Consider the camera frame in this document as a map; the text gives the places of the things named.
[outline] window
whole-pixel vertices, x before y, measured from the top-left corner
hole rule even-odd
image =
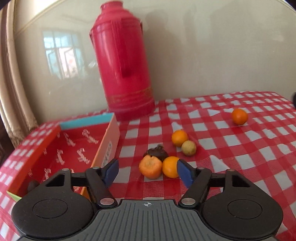
[[[44,31],[43,41],[52,75],[59,79],[85,76],[84,61],[76,34]]]

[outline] tangerine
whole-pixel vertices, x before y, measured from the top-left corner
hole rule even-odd
[[[177,130],[172,134],[172,142],[175,146],[181,147],[188,140],[188,135],[183,130]]]
[[[237,125],[243,125],[248,120],[248,114],[242,109],[234,109],[231,113],[232,120]]]
[[[161,175],[162,162],[155,156],[146,155],[140,161],[140,172],[149,179],[156,179]]]
[[[179,158],[176,156],[169,156],[163,161],[163,174],[170,178],[178,177],[177,162]]]

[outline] yellow-green small fruit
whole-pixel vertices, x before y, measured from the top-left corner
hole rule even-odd
[[[196,144],[193,141],[185,141],[181,147],[186,156],[193,156],[196,153]]]

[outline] thermos neck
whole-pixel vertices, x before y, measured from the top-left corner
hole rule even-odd
[[[110,1],[110,2],[106,2],[101,5],[102,11],[108,11],[108,10],[116,9],[116,8],[123,8],[123,2],[122,1]]]

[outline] red and white tablecloth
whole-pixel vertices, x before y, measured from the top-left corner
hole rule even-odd
[[[246,124],[232,123],[233,108],[249,113]],[[11,221],[15,202],[6,190],[23,165],[23,157],[28,153],[26,146],[31,142],[37,145],[56,123],[46,123],[30,134],[0,169],[0,240],[18,238]],[[199,144],[195,156],[185,157],[172,145],[171,134],[177,129],[184,129]],[[115,198],[178,201],[186,192],[179,178],[161,176],[151,181],[139,173],[143,153],[159,143],[170,156],[184,158],[194,167],[207,167],[213,172],[228,168],[240,171],[281,205],[284,219],[277,238],[296,240],[296,110],[290,101],[273,92],[159,101],[149,117],[120,123],[116,152],[120,170],[110,187]],[[220,191],[213,189],[209,196]]]

